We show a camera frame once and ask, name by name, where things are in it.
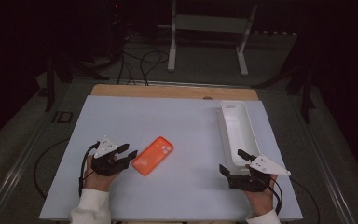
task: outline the orange phone case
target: orange phone case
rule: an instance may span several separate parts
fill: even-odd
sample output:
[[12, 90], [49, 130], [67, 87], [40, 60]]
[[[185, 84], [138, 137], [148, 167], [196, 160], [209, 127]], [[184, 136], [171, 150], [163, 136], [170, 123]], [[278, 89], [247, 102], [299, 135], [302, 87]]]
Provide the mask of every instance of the orange phone case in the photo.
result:
[[173, 151], [173, 145], [163, 137], [154, 140], [139, 156], [132, 166], [141, 175], [148, 175]]

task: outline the white sleeve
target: white sleeve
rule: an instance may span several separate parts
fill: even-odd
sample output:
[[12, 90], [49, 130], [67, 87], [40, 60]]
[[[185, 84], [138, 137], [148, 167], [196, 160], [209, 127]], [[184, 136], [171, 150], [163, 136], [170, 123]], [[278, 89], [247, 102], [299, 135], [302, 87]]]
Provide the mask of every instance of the white sleeve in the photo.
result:
[[246, 221], [249, 224], [280, 224], [281, 223], [274, 209], [272, 209], [271, 211], [269, 211], [263, 216], [247, 218]]
[[110, 224], [109, 193], [83, 189], [80, 203], [71, 211], [73, 224]]

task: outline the white tray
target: white tray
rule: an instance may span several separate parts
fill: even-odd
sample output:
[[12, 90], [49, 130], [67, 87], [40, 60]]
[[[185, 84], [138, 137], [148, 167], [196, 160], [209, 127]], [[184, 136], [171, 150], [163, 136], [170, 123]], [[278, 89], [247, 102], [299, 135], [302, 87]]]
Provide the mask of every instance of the white tray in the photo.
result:
[[234, 175], [246, 175], [249, 170], [245, 165], [250, 161], [241, 158], [238, 149], [256, 157], [260, 155], [246, 104], [242, 101], [223, 101], [221, 106], [219, 126], [227, 168]]

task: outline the metal frame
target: metal frame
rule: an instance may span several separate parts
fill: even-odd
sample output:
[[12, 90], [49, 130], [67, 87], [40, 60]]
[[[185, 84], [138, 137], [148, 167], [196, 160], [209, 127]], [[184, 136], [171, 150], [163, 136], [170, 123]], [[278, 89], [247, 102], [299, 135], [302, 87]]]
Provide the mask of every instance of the metal frame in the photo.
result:
[[327, 187], [327, 190], [329, 191], [331, 200], [337, 209], [339, 218], [341, 219], [342, 223], [356, 224], [357, 221], [355, 220], [351, 209], [348, 207], [347, 200], [345, 199], [341, 187], [339, 186], [337, 179], [335, 178], [327, 160], [324, 157], [324, 152], [321, 149], [321, 146], [319, 145], [312, 128], [303, 120], [301, 111], [296, 106], [296, 97], [289, 97], [289, 100], [293, 109], [296, 111], [296, 119], [300, 123], [301, 129], [304, 131], [304, 134], [307, 136], [309, 144], [311, 145], [311, 153], [313, 154], [319, 171], [321, 172], [321, 176], [324, 179], [324, 183]]
[[8, 200], [10, 199], [14, 188], [16, 188], [17, 184], [19, 183], [22, 174], [25, 172], [25, 168], [30, 160], [31, 154], [34, 152], [34, 148], [37, 146], [40, 137], [45, 132], [46, 126], [54, 118], [54, 111], [59, 108], [64, 96], [68, 92], [68, 89], [69, 85], [65, 85], [64, 90], [58, 95], [58, 99], [55, 101], [54, 104], [51, 105], [51, 109], [49, 110], [49, 112], [46, 112], [43, 115], [34, 133], [30, 136], [29, 141], [21, 150], [20, 156], [16, 159], [15, 163], [10, 168], [7, 173], [7, 176], [2, 182], [2, 185], [0, 187], [0, 214], [5, 208]]
[[248, 41], [257, 6], [253, 6], [248, 19], [228, 18], [228, 17], [209, 17], [198, 15], [176, 14], [176, 0], [172, 0], [172, 25], [171, 25], [171, 48], [168, 60], [168, 71], [175, 70], [176, 61], [176, 29], [198, 30], [198, 31], [215, 31], [243, 34], [242, 42], [236, 47], [238, 63], [240, 65], [241, 75], [248, 76], [243, 51]]

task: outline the human hand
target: human hand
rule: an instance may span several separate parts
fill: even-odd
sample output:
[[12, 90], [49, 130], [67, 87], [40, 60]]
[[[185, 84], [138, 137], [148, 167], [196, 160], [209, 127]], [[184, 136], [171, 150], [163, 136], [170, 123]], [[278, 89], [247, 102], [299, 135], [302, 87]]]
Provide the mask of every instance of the human hand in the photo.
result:
[[109, 191], [110, 184], [120, 174], [114, 174], [110, 176], [98, 175], [91, 169], [92, 156], [87, 157], [87, 169], [84, 173], [86, 177], [84, 179], [85, 189], [96, 189], [100, 191]]
[[[277, 175], [272, 175], [269, 186], [273, 189]], [[273, 192], [265, 189], [263, 192], [244, 191], [253, 210], [253, 217], [260, 217], [270, 212], [273, 207]]]

